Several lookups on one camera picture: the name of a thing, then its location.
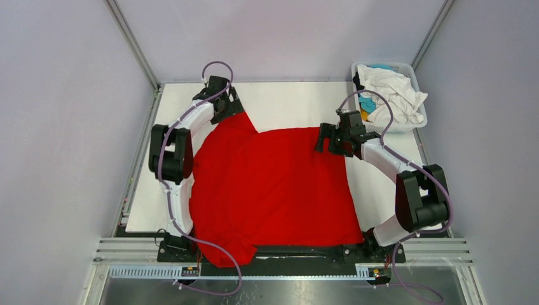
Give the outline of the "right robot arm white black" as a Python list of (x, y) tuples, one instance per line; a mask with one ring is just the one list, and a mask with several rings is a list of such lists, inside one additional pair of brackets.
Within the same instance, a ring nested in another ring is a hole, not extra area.
[(385, 143), (382, 134), (367, 131), (359, 111), (337, 114), (338, 123), (320, 124), (315, 150), (361, 159), (395, 184), (395, 213), (364, 233), (364, 242), (357, 246), (363, 256), (374, 262), (393, 259), (392, 248), (398, 242), (450, 221), (450, 197), (439, 165), (406, 159)]

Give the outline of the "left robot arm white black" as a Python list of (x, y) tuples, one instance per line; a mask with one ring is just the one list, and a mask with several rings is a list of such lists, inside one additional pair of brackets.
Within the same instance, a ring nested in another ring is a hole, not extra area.
[(197, 244), (189, 200), (194, 185), (193, 139), (206, 126), (216, 126), (244, 111), (230, 79), (210, 76), (186, 111), (169, 124), (155, 124), (150, 133), (148, 167), (167, 201), (167, 227), (160, 253), (172, 261), (190, 261)]

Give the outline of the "red t shirt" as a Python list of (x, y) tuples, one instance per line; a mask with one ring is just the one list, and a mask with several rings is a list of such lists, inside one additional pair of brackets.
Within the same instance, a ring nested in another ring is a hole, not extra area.
[(318, 128), (257, 131), (246, 114), (218, 124), (194, 156), (189, 211), (204, 257), (246, 265), (260, 246), (362, 243), (345, 158), (316, 152)]

